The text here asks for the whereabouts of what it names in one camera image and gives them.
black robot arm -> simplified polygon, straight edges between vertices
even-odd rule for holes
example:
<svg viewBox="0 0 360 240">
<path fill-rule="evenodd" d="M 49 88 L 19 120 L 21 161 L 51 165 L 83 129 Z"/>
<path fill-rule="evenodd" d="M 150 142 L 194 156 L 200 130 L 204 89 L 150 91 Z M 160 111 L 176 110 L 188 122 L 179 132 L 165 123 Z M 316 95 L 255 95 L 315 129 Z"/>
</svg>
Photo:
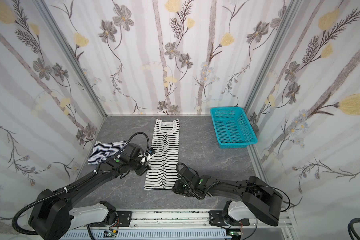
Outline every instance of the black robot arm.
<svg viewBox="0 0 360 240">
<path fill-rule="evenodd" d="M 143 134 L 147 138 L 147 150 L 145 152 L 140 146 L 130 143 L 137 134 Z M 125 177 L 130 171 L 135 171 L 139 176 L 143 175 L 150 169 L 148 160 L 154 154 L 153 148 L 149 149 L 148 136 L 143 132 L 135 133 L 120 151 L 98 164 L 93 172 L 55 191 L 49 189 L 42 191 L 35 202 L 25 206 L 15 214 L 12 220 L 12 227 L 19 233 L 27 235 L 39 234 L 45 240 L 61 238 L 70 227 L 72 228 L 71 223 L 76 219 L 74 219 L 74 214 L 70 211 L 81 199 L 106 182 L 118 176 L 120 178 Z M 102 204 L 100 208 L 105 208 L 107 213 L 114 214 L 115 209 L 113 206 L 106 202 L 100 202 L 100 204 Z M 21 214 L 32 207 L 28 224 L 34 231 L 25 230 L 17 223 Z M 112 223 L 112 219 L 109 219 L 110 216 L 108 214 L 102 219 L 106 218 L 106 220 Z"/>
<path fill-rule="evenodd" d="M 177 164 L 178 178 L 172 191 L 199 200 L 207 194 L 222 196 L 242 201 L 250 211 L 262 222 L 277 226 L 283 196 L 257 177 L 250 176 L 248 180 L 228 181 L 209 175 L 198 176 L 185 164 Z"/>
</svg>

striped cloth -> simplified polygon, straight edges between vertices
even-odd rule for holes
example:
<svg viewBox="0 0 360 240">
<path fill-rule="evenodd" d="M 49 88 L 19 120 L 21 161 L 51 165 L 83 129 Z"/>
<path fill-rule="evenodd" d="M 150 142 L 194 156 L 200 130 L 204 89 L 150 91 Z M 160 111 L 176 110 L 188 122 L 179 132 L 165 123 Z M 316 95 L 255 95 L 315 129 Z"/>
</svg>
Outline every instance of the striped cloth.
<svg viewBox="0 0 360 240">
<path fill-rule="evenodd" d="M 144 189 L 167 190 L 177 180 L 176 164 L 179 161 L 179 120 L 163 122 L 156 119 L 152 147 L 156 154 L 149 160 Z"/>
<path fill-rule="evenodd" d="M 111 143 L 101 143 L 96 141 L 91 155 L 88 158 L 88 164 L 99 164 L 105 161 L 107 157 L 114 155 L 117 151 L 124 147 L 126 143 L 127 141 Z"/>
</svg>

blue basket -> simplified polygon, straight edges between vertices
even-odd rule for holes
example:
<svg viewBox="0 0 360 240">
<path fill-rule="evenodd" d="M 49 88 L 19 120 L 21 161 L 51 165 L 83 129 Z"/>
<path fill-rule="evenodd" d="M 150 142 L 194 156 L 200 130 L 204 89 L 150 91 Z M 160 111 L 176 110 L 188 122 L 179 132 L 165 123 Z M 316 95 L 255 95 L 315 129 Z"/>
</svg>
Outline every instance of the blue basket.
<svg viewBox="0 0 360 240">
<path fill-rule="evenodd" d="M 211 116 L 220 148 L 246 147 L 257 143 L 257 137 L 242 108 L 211 108 Z"/>
</svg>

floral wallpaper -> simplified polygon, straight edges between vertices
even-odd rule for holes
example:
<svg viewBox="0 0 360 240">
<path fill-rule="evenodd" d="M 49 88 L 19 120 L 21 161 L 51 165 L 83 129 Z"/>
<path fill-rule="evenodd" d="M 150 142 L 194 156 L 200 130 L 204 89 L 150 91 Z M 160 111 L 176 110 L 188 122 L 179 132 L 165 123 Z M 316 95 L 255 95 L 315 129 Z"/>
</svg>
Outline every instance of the floral wallpaper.
<svg viewBox="0 0 360 240">
<path fill-rule="evenodd" d="M 299 239 L 349 239 L 360 217 L 360 0 L 301 3 L 247 114 Z"/>
<path fill-rule="evenodd" d="M 46 1 L 104 109 L 117 115 L 244 106 L 288 2 Z"/>
<path fill-rule="evenodd" d="M 103 120 L 80 84 L 33 3 L 0 0 L 0 239 L 23 239 L 13 215 L 76 179 Z"/>
</svg>

cable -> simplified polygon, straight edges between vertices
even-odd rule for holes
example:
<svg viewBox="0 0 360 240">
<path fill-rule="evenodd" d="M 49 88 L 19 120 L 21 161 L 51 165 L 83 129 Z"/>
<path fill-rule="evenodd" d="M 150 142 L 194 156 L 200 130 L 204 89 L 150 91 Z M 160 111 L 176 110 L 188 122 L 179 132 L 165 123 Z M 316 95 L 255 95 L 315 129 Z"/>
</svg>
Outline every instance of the cable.
<svg viewBox="0 0 360 240">
<path fill-rule="evenodd" d="M 148 155 L 148 150 L 149 150 L 149 137 L 148 137 L 148 135 L 147 135 L 145 132 L 136 132 L 136 133 L 134 133 L 134 134 L 128 139 L 128 141 L 126 142 L 126 144 L 125 144 L 125 146 L 122 148 L 122 150 L 124 150 L 125 147 L 127 146 L 127 144 L 130 143 L 131 140 L 132 140 L 136 135 L 139 135 L 139 134 L 144 135 L 145 138 L 147 139 L 147 150 L 145 151 L 145 156 L 147 156 L 147 155 Z"/>
<path fill-rule="evenodd" d="M 256 227 L 254 228 L 254 231 L 248 237 L 240 239 L 240 240 L 245 240 L 245 239 L 249 238 L 250 236 L 252 236 L 254 234 L 254 232 L 256 232 L 256 229 L 257 229 L 257 218 L 256 218 Z"/>
<path fill-rule="evenodd" d="M 112 229 L 113 227 L 115 227 L 117 225 L 117 228 L 119 228 L 119 220 L 120 220 L 120 218 L 117 218 L 115 224 L 108 228 L 112 233 L 115 233 L 115 230 Z"/>
<path fill-rule="evenodd" d="M 78 186 L 84 184 L 85 182 L 87 182 L 88 180 L 90 180 L 91 178 L 93 178 L 95 175 L 97 175 L 97 172 L 99 171 L 99 169 L 100 169 L 100 165 L 98 164 L 98 165 L 96 166 L 96 170 L 94 170 L 90 176 L 88 176 L 87 178 L 81 180 L 81 181 L 78 182 L 77 184 L 72 185 L 72 186 L 70 186 L 70 187 L 68 187 L 68 188 L 66 188 L 66 189 L 60 190 L 59 192 L 53 193 L 53 194 L 51 194 L 51 195 L 49 195 L 49 196 L 47 196 L 47 197 L 44 197 L 44 198 L 42 198 L 42 199 L 39 199 L 39 200 L 37 200 L 37 201 L 34 201 L 34 202 L 31 203 L 31 204 L 26 205 L 24 208 L 22 208 L 19 212 L 17 212 L 17 213 L 14 215 L 14 217 L 13 217 L 13 219 L 12 219 L 12 227 L 13 227 L 13 229 L 16 230 L 16 231 L 19 232 L 19 233 L 22 233 L 22 234 L 26 234 L 26 235 L 37 235 L 38 233 L 37 233 L 36 231 L 29 231 L 29 230 L 26 230 L 26 229 L 24 229 L 24 228 L 22 228 L 22 227 L 19 226 L 19 224 L 17 223 L 17 220 L 19 219 L 20 215 L 23 214 L 26 210 L 30 209 L 30 208 L 33 207 L 33 206 L 36 206 L 37 204 L 42 203 L 42 202 L 45 201 L 45 200 L 52 199 L 52 198 L 54 198 L 54 197 L 56 197 L 56 196 L 58 196 L 58 195 L 61 195 L 61 194 L 63 194 L 63 193 L 66 193 L 67 191 L 72 190 L 72 189 L 74 189 L 74 188 L 77 188 Z"/>
<path fill-rule="evenodd" d="M 91 229 L 89 228 L 89 224 L 87 224 L 87 230 L 88 230 L 88 234 L 89 234 L 89 237 L 91 238 L 91 240 L 96 240 L 95 237 L 92 235 Z"/>
<path fill-rule="evenodd" d="M 238 186 L 238 185 L 234 185 L 234 184 L 230 184 L 230 183 L 227 183 L 227 182 L 221 182 L 221 184 L 225 184 L 225 185 L 231 185 L 231 186 L 234 186 L 234 187 L 270 187 L 270 188 L 273 188 L 273 189 L 276 189 L 276 190 L 279 190 L 280 192 L 282 192 L 284 195 L 287 196 L 288 198 L 288 207 L 286 209 L 284 209 L 283 211 L 280 211 L 280 212 L 285 212 L 289 209 L 289 207 L 291 206 L 291 200 L 289 199 L 289 196 L 281 189 L 277 188 L 277 187 L 271 187 L 271 186 L 260 186 L 260 185 L 246 185 L 246 186 Z"/>
<path fill-rule="evenodd" d="M 209 224 L 212 226 L 212 227 L 221 227 L 221 228 L 224 228 L 224 229 L 230 229 L 231 228 L 231 226 L 229 226 L 229 227 L 223 227 L 223 226 L 219 226 L 219 225 L 216 225 L 216 224 L 214 224 L 214 223 L 212 223 L 211 222 L 211 220 L 209 220 Z"/>
<path fill-rule="evenodd" d="M 352 240 L 355 240 L 353 238 L 353 235 L 355 235 L 357 240 L 360 240 L 359 235 L 356 233 L 355 229 L 353 228 L 353 224 L 357 223 L 357 222 L 360 222 L 360 218 L 354 218 L 348 224 L 348 233 L 349 233 L 350 239 L 352 239 Z"/>
</svg>

